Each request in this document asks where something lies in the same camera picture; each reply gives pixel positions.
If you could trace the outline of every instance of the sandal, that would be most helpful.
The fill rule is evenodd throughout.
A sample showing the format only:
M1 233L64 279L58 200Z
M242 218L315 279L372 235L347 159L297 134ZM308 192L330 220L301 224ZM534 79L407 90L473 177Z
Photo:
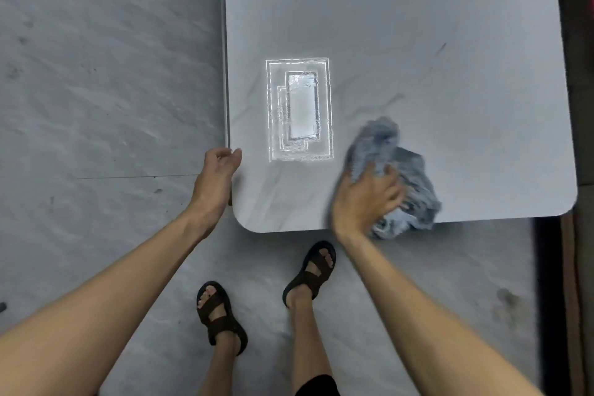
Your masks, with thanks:
M201 308L198 308L200 296L203 295L204 291L206 291L206 287L208 286L215 287L217 291L215 291L215 293L208 298L208 300L204 303L204 305ZM216 309L221 304L223 304L225 307L226 315L218 317L217 319L211 321L209 319L209 315L213 312L214 309ZM198 290L198 296L196 298L196 309L198 310L198 316L200 317L200 321L208 329L209 342L211 343L211 345L214 346L217 343L216 336L218 333L225 331L233 332L239 337L241 348L239 348L239 352L237 353L237 355L241 355L241 353L245 350L245 347L248 346L248 334L245 333L243 327L239 324L239 322L237 322L237 320L233 316L229 296L218 282L206 282L204 285L200 287L200 289Z
M334 264L332 267L328 264L326 259L320 253L320 249L328 250L330 257L332 258L332 263ZM313 272L306 271L307 265L309 262L312 262L314 265L318 267L320 270L320 275L316 275ZM315 243L312 248L308 251L307 255L305 256L305 260L303 260L303 265L301 265L301 271L287 287L285 291L283 291L283 302L287 305L287 295L289 292L294 288L298 287L299 285L305 284L311 290L311 298L315 299L320 291L320 287L328 278L334 268L336 267L336 250L334 250L334 246L328 241L319 241Z

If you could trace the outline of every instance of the person's right arm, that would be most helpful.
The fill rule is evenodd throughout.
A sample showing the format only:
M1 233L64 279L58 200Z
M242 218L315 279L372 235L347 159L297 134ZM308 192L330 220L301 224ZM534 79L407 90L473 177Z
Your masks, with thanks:
M366 234L405 197L397 172L369 167L351 184L345 173L332 206L333 230L346 250L423 396L537 396L542 393L470 327L398 271Z

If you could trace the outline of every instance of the lower leg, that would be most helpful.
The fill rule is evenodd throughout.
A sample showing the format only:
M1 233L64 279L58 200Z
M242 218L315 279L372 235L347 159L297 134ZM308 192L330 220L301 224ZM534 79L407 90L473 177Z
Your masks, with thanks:
M331 376L332 369L316 324L311 290L306 286L294 288L287 297L287 304L295 331L291 385L294 395L314 377L323 374Z
M233 332L220 332L216 340L213 358L198 392L199 396L231 396L233 365L239 340Z

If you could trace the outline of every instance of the foot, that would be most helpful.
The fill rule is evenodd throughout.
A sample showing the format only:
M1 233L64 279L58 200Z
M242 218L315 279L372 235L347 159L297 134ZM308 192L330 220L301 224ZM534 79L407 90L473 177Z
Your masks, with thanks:
M319 252L320 252L320 255L322 257L324 257L324 259L326 260L326 263L328 263L328 266L333 268L334 262L332 261L332 257L330 256L328 249L320 249ZM307 272L311 272L312 274L316 274L316 275L322 274L322 272L318 269L318 267L315 265L315 263L312 263L312 262L309 262L307 264L307 267L305 268L305 270ZM295 304L298 301L306 300L306 301L311 302L311 296L312 296L311 290L309 289L309 287L307 285L305 285L305 284L299 285L298 287L294 287L291 291L289 291L289 294L287 295L287 305L289 308L293 308L293 304Z
M200 295L200 299L198 300L198 309L201 309L204 306L204 304L206 303L206 301L208 301L208 299L216 292L217 292L217 289L215 287L213 287L211 285L206 287L204 289L204 293L202 293L202 295ZM218 317L225 316L226 314L227 314L227 312L225 311L225 305L221 302L221 304L218 305L213 310L213 312L209 315L209 319L211 321L214 321ZM230 331L219 332L215 338L217 341L217 346L219 344L231 344L233 346L234 355L237 355L239 353L239 349L241 348L241 341L239 340L239 337L236 334L234 334L233 332L230 332Z

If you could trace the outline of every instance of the gray cloth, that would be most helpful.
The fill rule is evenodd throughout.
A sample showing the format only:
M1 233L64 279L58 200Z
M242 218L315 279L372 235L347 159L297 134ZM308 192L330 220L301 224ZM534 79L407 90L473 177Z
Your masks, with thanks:
M391 164L400 171L400 178L408 187L404 203L373 226L373 235L384 240L394 238L410 227L430 229L441 210L441 202L425 174L423 157L398 147L399 140L398 124L381 117L363 127L347 157L353 182L365 171L367 163L373 161L375 174L383 175L385 165Z

